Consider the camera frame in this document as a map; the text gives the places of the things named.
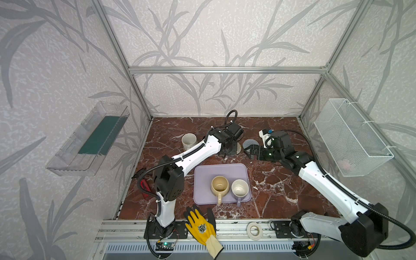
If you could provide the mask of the grey blue round coaster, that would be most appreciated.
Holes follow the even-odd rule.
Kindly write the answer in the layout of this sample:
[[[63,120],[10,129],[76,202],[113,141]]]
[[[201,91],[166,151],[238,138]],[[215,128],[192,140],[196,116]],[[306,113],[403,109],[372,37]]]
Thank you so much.
[[[245,141],[243,142],[242,147],[243,147],[243,149],[244,149],[244,150],[246,150],[246,149],[247,149],[247,148],[249,148],[251,145],[256,145],[256,146],[258,146],[258,145],[259,145],[259,143],[258,143],[258,141],[256,141],[255,139],[247,139],[247,140],[245,140]]]

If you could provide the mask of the white mug lavender handle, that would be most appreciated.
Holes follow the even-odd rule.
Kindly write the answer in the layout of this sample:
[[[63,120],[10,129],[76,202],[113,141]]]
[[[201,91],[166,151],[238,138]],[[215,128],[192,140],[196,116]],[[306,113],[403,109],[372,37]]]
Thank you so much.
[[[232,183],[231,191],[234,198],[236,199],[237,207],[240,207],[242,200],[249,193],[249,185],[246,181],[242,179],[237,179]]]

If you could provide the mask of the white speckled mug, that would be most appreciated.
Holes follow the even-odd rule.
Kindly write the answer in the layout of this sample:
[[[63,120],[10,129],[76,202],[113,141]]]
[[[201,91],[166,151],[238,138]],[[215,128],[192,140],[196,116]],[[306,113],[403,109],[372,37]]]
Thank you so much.
[[[193,133],[186,133],[182,136],[184,151],[187,151],[197,144],[197,137]]]

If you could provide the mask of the beige ceramic mug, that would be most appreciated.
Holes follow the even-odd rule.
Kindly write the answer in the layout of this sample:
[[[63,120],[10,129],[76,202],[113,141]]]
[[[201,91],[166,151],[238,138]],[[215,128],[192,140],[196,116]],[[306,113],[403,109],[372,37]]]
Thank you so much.
[[[210,188],[216,197],[217,205],[221,205],[224,197],[229,193],[230,184],[225,177],[219,175],[213,178]]]

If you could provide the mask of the multicolour woven round coaster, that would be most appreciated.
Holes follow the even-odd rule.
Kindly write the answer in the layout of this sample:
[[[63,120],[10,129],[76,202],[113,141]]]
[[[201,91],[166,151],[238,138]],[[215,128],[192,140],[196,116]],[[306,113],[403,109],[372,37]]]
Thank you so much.
[[[237,154],[237,155],[238,155],[238,154],[240,154],[240,153],[241,153],[241,151],[242,151],[242,146],[241,146],[241,144],[240,144],[240,143],[237,143],[236,154]]]

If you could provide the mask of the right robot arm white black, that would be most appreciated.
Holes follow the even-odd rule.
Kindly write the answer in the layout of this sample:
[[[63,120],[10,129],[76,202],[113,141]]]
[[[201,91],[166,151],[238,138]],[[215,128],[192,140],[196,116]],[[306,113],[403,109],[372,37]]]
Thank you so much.
[[[251,159],[278,162],[294,175],[312,185],[340,212],[339,218],[300,211],[292,217],[299,228],[343,242],[360,257],[373,250],[402,250],[415,245],[416,234],[405,224],[388,215],[380,203],[375,205],[362,199],[326,172],[313,154],[297,151],[286,131],[260,131],[263,145],[253,139],[246,140],[242,150]],[[388,238],[388,225],[392,223],[409,234],[409,240],[396,245],[384,245]]]

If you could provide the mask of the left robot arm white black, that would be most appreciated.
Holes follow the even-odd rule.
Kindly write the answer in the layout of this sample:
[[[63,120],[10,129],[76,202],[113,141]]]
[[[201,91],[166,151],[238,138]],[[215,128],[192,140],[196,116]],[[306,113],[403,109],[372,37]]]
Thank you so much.
[[[137,172],[133,178],[137,180],[139,190],[156,199],[156,223],[162,229],[175,222],[174,209],[176,199],[184,191],[184,178],[207,158],[222,154],[231,156],[236,153],[237,143],[244,130],[235,122],[219,127],[212,127],[205,137],[194,147],[173,157],[163,156],[158,165],[148,170]],[[140,183],[148,174],[153,174],[156,192],[147,191]]]

